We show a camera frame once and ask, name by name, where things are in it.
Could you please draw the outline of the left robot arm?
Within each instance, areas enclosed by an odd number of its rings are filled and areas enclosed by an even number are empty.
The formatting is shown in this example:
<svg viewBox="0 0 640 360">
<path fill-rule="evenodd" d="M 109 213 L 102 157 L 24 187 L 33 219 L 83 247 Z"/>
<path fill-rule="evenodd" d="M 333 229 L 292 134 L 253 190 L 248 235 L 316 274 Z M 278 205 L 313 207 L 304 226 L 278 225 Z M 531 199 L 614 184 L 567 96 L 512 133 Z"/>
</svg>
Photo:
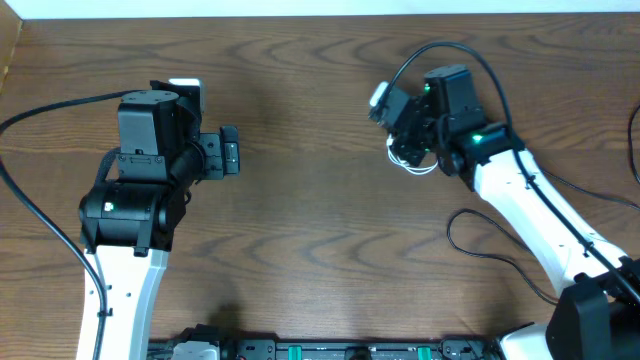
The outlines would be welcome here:
<svg viewBox="0 0 640 360">
<path fill-rule="evenodd" d="M 85 279 L 77 358 L 145 358 L 191 185 L 240 171 L 237 128 L 202 132 L 204 110 L 205 87 L 197 78 L 153 81 L 122 96 L 120 146 L 79 205 L 85 256 L 98 277 Z"/>
</svg>

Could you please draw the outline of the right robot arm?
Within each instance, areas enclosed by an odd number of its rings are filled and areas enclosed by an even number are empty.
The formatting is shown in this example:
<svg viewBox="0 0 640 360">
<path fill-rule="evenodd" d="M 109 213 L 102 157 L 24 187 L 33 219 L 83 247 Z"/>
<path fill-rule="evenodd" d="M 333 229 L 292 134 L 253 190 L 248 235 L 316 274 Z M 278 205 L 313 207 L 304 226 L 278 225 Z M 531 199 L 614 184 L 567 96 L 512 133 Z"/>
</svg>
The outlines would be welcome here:
<svg viewBox="0 0 640 360">
<path fill-rule="evenodd" d="M 493 206 L 538 260 L 558 295 L 546 325 L 502 335 L 504 359 L 636 359 L 639 303 L 619 284 L 639 288 L 639 263 L 603 238 L 547 180 L 523 142 L 484 115 L 470 71 L 449 65 L 428 72 L 422 94 L 382 82 L 371 117 L 389 134 L 389 157 L 424 174 L 423 158 L 460 177 Z"/>
</svg>

